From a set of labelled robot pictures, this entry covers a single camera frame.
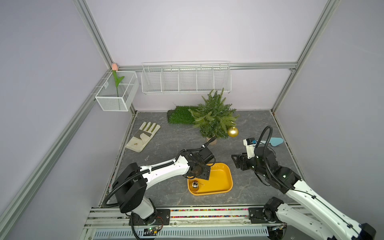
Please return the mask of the silver ball ornament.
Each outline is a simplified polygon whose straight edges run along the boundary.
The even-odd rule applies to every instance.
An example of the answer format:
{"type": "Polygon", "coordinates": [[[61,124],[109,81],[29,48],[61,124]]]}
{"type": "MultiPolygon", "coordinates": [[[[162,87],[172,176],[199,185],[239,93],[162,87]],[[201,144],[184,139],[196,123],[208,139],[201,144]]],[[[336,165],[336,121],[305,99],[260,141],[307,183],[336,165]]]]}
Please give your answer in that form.
{"type": "Polygon", "coordinates": [[[199,192],[203,187],[204,187],[204,184],[202,184],[199,181],[193,181],[191,184],[192,192],[195,192],[195,193],[199,192]]]}

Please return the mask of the gold ball ornament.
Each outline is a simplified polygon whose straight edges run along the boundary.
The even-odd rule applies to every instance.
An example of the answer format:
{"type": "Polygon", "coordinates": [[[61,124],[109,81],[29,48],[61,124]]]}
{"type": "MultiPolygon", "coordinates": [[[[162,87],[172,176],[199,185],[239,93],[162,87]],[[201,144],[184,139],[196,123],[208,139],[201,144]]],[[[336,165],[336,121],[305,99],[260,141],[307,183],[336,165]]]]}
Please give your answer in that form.
{"type": "Polygon", "coordinates": [[[229,137],[235,138],[239,135],[239,130],[236,127],[230,127],[227,131],[229,137]]]}

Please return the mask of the small green christmas tree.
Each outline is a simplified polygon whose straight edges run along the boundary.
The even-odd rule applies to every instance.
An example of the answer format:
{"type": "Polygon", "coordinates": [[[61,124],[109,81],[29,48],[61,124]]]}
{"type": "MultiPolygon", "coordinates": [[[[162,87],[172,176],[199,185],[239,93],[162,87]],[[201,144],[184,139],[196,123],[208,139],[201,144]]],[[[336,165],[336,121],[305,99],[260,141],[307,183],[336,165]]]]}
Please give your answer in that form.
{"type": "Polygon", "coordinates": [[[224,90],[211,91],[204,102],[188,109],[194,119],[194,127],[207,139],[228,139],[228,130],[237,126],[237,110],[226,103],[224,90]]]}

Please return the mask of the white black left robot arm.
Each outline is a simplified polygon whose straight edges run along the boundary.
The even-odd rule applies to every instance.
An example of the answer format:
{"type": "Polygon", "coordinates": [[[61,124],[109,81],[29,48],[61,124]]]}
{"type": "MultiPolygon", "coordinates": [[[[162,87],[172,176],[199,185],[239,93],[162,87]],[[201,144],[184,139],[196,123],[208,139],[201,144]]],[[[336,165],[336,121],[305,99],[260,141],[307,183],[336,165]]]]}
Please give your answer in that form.
{"type": "Polygon", "coordinates": [[[123,214],[138,215],[145,225],[155,223],[158,211],[154,203],[145,197],[146,190],[176,176],[188,180],[208,180],[212,167],[209,162],[216,163],[208,146],[215,140],[211,138],[197,149],[182,149],[175,158],[159,164],[141,167],[137,163],[128,165],[112,184],[112,190],[104,198],[101,207],[119,207],[123,214]]]}

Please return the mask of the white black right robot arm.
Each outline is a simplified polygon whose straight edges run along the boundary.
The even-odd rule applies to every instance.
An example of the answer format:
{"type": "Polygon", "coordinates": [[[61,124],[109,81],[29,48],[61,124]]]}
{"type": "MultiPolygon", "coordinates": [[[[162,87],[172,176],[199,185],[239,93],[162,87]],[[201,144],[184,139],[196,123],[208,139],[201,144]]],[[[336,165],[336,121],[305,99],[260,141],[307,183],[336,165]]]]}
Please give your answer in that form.
{"type": "Polygon", "coordinates": [[[272,197],[256,219],[269,223],[282,222],[295,227],[315,240],[373,240],[377,231],[368,223],[359,223],[343,214],[317,194],[296,172],[280,166],[276,154],[269,148],[273,128],[263,129],[258,140],[243,141],[246,152],[232,155],[236,168],[251,170],[262,183],[295,200],[312,216],[308,217],[272,197]]]}

